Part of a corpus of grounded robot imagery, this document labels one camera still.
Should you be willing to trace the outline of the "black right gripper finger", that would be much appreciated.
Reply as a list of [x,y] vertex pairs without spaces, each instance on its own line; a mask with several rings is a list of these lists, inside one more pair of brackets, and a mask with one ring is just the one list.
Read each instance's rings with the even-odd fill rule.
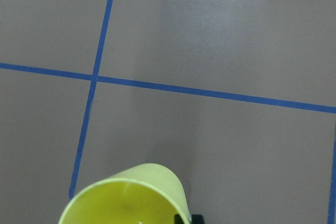
[[205,220],[203,215],[192,214],[186,221],[183,220],[182,216],[179,214],[174,215],[174,224],[204,224]]

